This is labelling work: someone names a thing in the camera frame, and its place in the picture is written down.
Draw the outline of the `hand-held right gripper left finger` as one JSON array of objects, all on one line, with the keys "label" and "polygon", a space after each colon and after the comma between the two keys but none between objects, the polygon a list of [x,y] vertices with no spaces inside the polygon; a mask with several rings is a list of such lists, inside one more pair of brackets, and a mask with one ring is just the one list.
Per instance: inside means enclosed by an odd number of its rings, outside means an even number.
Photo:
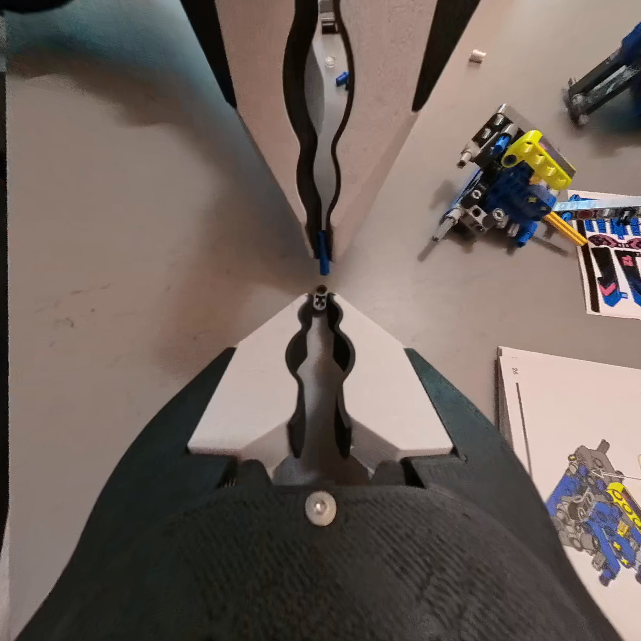
[{"label": "hand-held right gripper left finger", "polygon": [[257,460],[271,476],[289,456],[301,457],[307,420],[299,370],[312,300],[298,297],[236,345],[188,442],[191,454]]}]

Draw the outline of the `lego instruction booklet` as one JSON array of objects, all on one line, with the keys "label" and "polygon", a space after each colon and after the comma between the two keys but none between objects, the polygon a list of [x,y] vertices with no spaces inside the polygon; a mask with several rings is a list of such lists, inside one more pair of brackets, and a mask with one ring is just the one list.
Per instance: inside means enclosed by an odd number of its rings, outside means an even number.
[{"label": "lego instruction booklet", "polygon": [[640,639],[640,370],[500,347],[499,428],[565,554],[623,640]]}]

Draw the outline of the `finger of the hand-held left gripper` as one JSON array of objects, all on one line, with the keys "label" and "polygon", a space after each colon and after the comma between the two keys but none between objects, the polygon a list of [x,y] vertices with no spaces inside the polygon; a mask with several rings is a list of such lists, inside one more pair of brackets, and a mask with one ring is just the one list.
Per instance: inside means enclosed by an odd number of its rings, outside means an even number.
[{"label": "finger of the hand-held left gripper", "polygon": [[333,262],[352,244],[417,120],[413,100],[436,7],[436,1],[338,2],[350,88],[333,143]]},{"label": "finger of the hand-held left gripper", "polygon": [[316,1],[216,1],[236,111],[283,192],[309,253],[321,257],[318,136],[305,94]]}]

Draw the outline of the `lego sticker sheet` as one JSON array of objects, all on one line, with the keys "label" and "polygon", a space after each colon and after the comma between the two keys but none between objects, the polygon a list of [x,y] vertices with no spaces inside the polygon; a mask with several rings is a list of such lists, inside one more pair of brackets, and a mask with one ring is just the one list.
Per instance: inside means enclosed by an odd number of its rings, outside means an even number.
[{"label": "lego sticker sheet", "polygon": [[587,314],[639,321],[640,198],[570,190],[568,199],[605,200],[621,209],[572,221],[588,240],[577,250]]}]

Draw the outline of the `dark grey lego assembly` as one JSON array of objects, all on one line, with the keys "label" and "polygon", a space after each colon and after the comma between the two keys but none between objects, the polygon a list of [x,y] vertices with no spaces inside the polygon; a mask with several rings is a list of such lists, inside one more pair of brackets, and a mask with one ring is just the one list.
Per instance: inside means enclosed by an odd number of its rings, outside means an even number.
[{"label": "dark grey lego assembly", "polygon": [[568,117],[572,124],[583,127],[595,111],[626,91],[634,116],[640,117],[640,24],[606,60],[582,78],[568,80],[564,93]]}]

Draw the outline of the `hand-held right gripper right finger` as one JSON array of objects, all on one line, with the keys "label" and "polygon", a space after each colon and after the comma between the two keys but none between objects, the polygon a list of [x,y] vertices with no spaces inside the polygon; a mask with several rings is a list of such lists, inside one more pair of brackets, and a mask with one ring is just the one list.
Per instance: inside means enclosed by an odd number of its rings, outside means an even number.
[{"label": "hand-held right gripper right finger", "polygon": [[403,344],[338,294],[328,294],[326,317],[342,374],[334,414],[341,456],[373,476],[381,463],[452,454]]}]

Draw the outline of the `light blue lego beam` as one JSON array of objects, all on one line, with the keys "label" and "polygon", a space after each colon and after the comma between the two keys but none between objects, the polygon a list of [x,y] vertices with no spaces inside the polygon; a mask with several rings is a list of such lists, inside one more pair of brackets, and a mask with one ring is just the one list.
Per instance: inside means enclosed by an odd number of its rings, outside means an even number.
[{"label": "light blue lego beam", "polygon": [[639,196],[608,196],[599,199],[579,199],[555,204],[558,216],[568,213],[575,220],[614,220],[626,226],[640,218]]}]

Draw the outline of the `blue yellow lego assembly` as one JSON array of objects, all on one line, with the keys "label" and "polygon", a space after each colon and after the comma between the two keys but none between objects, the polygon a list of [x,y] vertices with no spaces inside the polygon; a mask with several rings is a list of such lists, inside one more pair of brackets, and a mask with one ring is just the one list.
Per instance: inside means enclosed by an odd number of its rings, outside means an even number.
[{"label": "blue yellow lego assembly", "polygon": [[579,247],[588,242],[554,211],[558,195],[571,186],[574,166],[524,116],[502,103],[467,142],[459,169],[477,171],[443,214],[431,240],[458,228],[476,240],[505,229],[517,247],[544,222]]}]

